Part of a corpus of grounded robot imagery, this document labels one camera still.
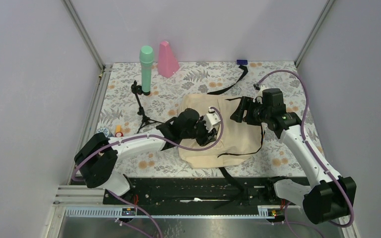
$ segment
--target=black tripod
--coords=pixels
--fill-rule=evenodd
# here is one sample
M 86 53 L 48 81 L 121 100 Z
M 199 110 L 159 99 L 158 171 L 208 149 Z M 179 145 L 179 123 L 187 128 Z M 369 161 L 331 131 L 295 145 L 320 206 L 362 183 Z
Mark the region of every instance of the black tripod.
M 154 124 L 154 123 L 160 123 L 162 124 L 162 122 L 159 122 L 157 120 L 153 120 L 149 117 L 147 117 L 145 115 L 145 111 L 144 111 L 144 108 L 142 107 L 141 105 L 141 101 L 139 100 L 139 97 L 138 97 L 138 94 L 141 95 L 142 94 L 142 86 L 141 85 L 138 85 L 136 80 L 133 82 L 132 86 L 130 87 L 131 91 L 133 94 L 135 94 L 135 98 L 136 100 L 138 101 L 138 105 L 139 105 L 139 109 L 138 109 L 138 115 L 142 116 L 142 120 L 141 120 L 141 125 L 139 126 L 139 129 L 138 131 L 136 132 L 137 134 L 141 131 L 142 128 L 148 126 L 148 125 L 151 125 L 151 124 Z

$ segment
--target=green cylinder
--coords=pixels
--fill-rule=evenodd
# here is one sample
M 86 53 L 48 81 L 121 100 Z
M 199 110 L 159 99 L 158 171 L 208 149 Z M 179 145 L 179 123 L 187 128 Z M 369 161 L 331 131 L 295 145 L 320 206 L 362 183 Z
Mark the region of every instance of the green cylinder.
M 143 46 L 139 53 L 141 62 L 141 85 L 142 92 L 148 96 L 151 93 L 151 67 L 154 62 L 154 51 L 151 46 Z

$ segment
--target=white wall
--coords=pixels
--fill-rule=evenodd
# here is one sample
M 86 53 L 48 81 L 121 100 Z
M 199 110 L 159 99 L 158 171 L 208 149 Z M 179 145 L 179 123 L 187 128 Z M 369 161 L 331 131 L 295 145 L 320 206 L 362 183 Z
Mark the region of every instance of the white wall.
M 0 238 L 37 238 L 98 69 L 60 0 L 0 0 Z
M 361 237 L 381 237 L 381 0 L 336 1 L 299 72 L 327 159 L 357 183 Z
M 295 60 L 326 0 L 72 0 L 105 63 L 168 40 L 179 61 Z

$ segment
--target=pink object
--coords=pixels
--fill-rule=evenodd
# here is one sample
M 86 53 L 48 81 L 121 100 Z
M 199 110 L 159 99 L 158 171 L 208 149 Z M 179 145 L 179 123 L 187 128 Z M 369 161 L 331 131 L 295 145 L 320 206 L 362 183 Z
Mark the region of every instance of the pink object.
M 179 70 L 179 63 L 173 55 L 170 44 L 167 41 L 162 41 L 160 43 L 157 68 L 158 73 L 166 78 L 170 78 Z

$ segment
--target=floral tablecloth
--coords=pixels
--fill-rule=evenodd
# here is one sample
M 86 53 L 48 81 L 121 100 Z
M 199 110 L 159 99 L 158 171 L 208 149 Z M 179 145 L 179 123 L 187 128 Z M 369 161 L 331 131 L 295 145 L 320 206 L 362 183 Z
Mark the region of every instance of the floral tablecloth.
M 265 74 L 276 69 L 296 71 L 291 61 L 250 62 L 246 77 L 224 95 L 255 96 L 253 84 Z M 155 120 L 166 121 L 176 116 L 182 97 L 190 93 L 207 93 L 223 89 L 242 74 L 235 62 L 183 62 L 171 78 L 158 74 L 153 65 L 151 94 L 140 96 L 146 114 Z M 124 135 L 137 132 L 141 117 L 136 114 L 138 104 L 130 86 L 134 80 L 141 82 L 139 63 L 115 63 L 110 75 L 97 129 L 107 127 L 113 134 L 121 125 Z M 277 73 L 265 80 L 268 88 L 280 88 L 284 94 L 287 111 L 301 117 L 306 103 L 303 89 L 294 76 Z M 155 127 L 150 125 L 141 131 Z M 312 115 L 308 112 L 306 130 L 318 149 L 322 151 Z M 266 129 L 262 149 L 238 166 L 226 168 L 236 177 L 305 176 L 293 154 L 280 143 L 274 133 Z M 218 169 L 192 169 L 179 158 L 177 148 L 145 153 L 133 158 L 118 159 L 115 170 L 130 177 L 222 177 Z

